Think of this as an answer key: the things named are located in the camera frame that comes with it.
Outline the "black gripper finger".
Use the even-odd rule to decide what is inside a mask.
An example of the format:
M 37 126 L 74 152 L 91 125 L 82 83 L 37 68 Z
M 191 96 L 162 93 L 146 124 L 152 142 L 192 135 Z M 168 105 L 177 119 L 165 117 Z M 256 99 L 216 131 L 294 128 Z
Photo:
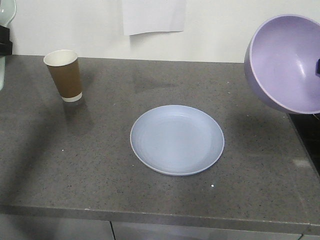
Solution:
M 0 55 L 12 55 L 13 43 L 10 41 L 10 29 L 0 26 Z
M 320 59 L 317 60 L 316 67 L 315 67 L 315 73 L 317 75 L 320 75 Z

